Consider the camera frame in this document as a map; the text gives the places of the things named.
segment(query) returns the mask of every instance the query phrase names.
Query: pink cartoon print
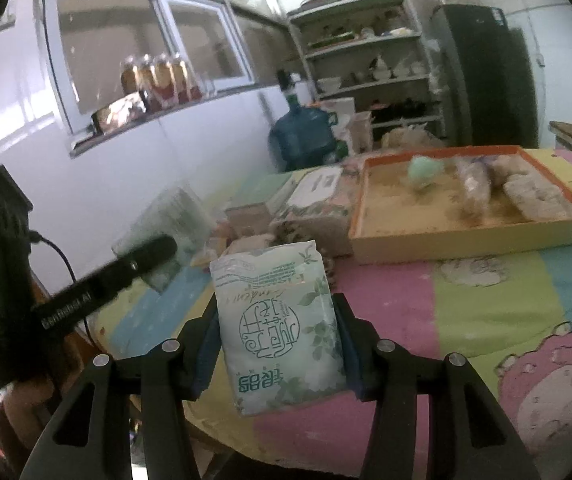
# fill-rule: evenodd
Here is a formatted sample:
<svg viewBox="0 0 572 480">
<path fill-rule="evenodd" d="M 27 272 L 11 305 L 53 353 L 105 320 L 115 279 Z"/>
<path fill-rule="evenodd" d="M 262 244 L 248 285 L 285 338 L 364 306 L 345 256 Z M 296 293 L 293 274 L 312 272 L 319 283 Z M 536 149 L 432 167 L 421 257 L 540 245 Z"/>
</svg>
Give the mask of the pink cartoon print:
<svg viewBox="0 0 572 480">
<path fill-rule="evenodd" d="M 511 354 L 495 368 L 499 403 L 533 454 L 572 426 L 571 328 L 556 326 L 536 350 Z"/>
</svg>

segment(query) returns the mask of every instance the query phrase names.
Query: green tissue package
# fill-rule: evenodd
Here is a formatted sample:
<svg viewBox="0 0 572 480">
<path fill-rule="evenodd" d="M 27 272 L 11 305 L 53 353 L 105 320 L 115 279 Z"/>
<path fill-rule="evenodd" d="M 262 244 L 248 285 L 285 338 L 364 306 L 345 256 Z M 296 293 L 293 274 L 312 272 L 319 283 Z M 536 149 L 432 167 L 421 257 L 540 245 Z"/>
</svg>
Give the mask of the green tissue package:
<svg viewBox="0 0 572 480">
<path fill-rule="evenodd" d="M 342 344 L 314 241 L 210 264 L 237 411 L 257 415 L 346 387 Z"/>
</svg>

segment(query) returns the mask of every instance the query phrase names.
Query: blue water bottle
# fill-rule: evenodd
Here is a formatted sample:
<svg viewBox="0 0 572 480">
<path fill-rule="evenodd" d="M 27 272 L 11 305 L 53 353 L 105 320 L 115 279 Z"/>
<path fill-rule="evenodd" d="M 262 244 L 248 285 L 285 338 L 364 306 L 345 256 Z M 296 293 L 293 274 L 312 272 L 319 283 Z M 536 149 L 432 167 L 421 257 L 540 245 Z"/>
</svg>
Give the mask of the blue water bottle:
<svg viewBox="0 0 572 480">
<path fill-rule="evenodd" d="M 271 148 L 278 150 L 284 160 L 281 170 L 302 170 L 334 162 L 336 140 L 329 125 L 329 114 L 318 108 L 302 107 L 295 85 L 284 70 L 277 71 L 277 79 L 290 108 L 269 135 Z"/>
</svg>

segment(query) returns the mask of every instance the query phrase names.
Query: bowl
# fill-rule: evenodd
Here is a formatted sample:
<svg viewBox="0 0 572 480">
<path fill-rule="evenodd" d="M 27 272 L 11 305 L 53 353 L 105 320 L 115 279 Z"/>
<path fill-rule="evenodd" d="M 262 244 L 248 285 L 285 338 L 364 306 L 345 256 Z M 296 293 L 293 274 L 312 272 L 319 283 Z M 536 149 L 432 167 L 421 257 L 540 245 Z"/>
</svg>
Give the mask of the bowl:
<svg viewBox="0 0 572 480">
<path fill-rule="evenodd" d="M 324 94 L 337 92 L 342 87 L 341 77 L 324 77 L 317 80 L 317 84 Z"/>
</svg>

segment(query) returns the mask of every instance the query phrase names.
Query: cardboard box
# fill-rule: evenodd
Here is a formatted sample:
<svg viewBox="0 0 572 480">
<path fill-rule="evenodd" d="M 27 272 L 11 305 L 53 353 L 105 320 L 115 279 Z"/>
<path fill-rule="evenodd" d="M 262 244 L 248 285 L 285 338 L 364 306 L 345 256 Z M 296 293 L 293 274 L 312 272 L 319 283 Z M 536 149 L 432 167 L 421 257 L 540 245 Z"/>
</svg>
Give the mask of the cardboard box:
<svg viewBox="0 0 572 480">
<path fill-rule="evenodd" d="M 502 225 L 479 225 L 459 229 L 439 228 L 403 234 L 377 235 L 364 233 L 365 211 L 381 207 L 381 201 L 368 200 L 370 170 L 382 164 L 408 162 L 414 155 L 433 158 L 453 156 L 519 155 L 562 191 L 572 205 L 570 191 L 553 173 L 532 158 L 519 146 L 466 146 L 443 148 L 424 152 L 400 153 L 368 158 L 361 176 L 360 193 L 352 216 L 349 238 L 357 261 L 361 264 L 412 262 L 416 260 L 447 260 L 491 254 L 519 253 L 548 247 L 572 244 L 572 218 L 541 222 L 508 223 Z M 391 211 L 386 221 L 395 222 Z"/>
</svg>

